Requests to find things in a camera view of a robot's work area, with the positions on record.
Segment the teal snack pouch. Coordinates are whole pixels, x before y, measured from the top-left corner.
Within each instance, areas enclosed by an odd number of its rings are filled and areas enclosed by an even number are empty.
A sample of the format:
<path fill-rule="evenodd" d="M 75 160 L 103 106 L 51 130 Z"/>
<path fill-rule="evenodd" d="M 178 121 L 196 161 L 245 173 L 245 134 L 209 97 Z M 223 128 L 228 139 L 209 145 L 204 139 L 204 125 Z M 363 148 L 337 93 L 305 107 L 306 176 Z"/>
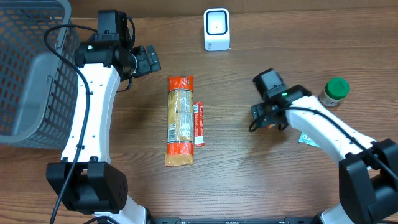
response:
<path fill-rule="evenodd" d="M 298 142 L 299 143 L 308 144 L 309 146 L 319 147 L 319 145 L 314 140 L 312 140 L 308 135 L 306 135 L 305 133 L 301 133 L 300 134 Z"/>

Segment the green lidded jar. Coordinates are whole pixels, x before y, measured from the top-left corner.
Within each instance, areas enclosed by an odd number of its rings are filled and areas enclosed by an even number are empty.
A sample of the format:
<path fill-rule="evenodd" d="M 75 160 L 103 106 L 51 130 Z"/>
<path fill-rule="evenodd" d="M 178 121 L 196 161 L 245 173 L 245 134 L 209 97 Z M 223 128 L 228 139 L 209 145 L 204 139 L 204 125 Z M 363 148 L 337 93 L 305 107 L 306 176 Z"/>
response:
<path fill-rule="evenodd" d="M 340 77 L 332 78 L 318 95 L 318 99 L 325 106 L 338 105 L 350 92 L 350 85 Z"/>

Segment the thin red snack stick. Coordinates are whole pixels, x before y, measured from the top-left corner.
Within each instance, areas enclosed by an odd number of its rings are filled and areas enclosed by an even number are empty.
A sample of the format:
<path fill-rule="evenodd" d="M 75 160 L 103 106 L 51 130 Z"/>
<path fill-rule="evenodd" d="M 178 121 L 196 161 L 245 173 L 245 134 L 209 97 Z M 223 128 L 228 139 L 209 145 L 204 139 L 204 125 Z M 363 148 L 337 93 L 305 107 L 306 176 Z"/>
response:
<path fill-rule="evenodd" d="M 203 124 L 203 102 L 196 101 L 193 103 L 194 115 L 194 145 L 202 147 L 205 145 L 204 140 L 204 124 Z"/>

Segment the red snack package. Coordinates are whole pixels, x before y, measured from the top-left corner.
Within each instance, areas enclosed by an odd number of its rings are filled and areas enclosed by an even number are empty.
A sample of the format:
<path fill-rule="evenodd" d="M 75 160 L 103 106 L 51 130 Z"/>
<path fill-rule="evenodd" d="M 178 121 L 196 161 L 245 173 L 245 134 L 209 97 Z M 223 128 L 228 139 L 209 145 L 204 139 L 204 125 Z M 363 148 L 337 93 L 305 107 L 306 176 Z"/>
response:
<path fill-rule="evenodd" d="M 193 76 L 170 77 L 168 90 L 166 166 L 193 164 Z"/>

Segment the orange tissue packet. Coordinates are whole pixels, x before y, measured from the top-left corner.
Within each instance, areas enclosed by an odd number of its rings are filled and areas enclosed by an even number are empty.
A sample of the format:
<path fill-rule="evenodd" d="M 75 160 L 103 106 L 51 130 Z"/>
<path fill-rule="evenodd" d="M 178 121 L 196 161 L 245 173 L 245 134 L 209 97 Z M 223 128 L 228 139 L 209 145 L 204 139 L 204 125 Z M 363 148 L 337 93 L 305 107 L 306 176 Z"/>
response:
<path fill-rule="evenodd" d="M 271 129 L 271 128 L 273 128 L 275 125 L 276 125 L 276 124 L 268 124 L 268 125 L 267 125 L 267 129 Z"/>

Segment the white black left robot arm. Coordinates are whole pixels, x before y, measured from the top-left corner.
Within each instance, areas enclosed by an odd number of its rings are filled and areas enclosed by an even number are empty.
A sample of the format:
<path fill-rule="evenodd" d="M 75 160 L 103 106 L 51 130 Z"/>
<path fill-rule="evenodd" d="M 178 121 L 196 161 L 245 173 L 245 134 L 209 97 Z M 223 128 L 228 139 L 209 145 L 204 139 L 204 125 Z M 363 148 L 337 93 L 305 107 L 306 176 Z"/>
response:
<path fill-rule="evenodd" d="M 56 205 L 89 215 L 91 222 L 153 223 L 150 211 L 129 196 L 126 175 L 111 165 L 109 131 L 120 83 L 160 70 L 155 49 L 135 45 L 129 15 L 101 10 L 92 38 L 79 44 L 74 58 L 69 66 L 79 88 L 72 128 L 60 161 L 46 170 Z"/>

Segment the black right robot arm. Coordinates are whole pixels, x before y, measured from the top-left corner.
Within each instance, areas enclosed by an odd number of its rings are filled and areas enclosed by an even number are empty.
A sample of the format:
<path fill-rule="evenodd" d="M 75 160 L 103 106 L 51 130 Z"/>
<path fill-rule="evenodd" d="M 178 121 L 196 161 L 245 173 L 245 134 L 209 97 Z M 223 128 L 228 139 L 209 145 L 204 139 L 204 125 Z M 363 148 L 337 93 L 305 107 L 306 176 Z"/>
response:
<path fill-rule="evenodd" d="M 263 100 L 251 107 L 249 131 L 291 126 L 309 136 L 339 169 L 339 204 L 304 223 L 389 223 L 397 213 L 397 143 L 348 126 L 302 85 L 288 87 L 272 68 L 253 82 Z"/>

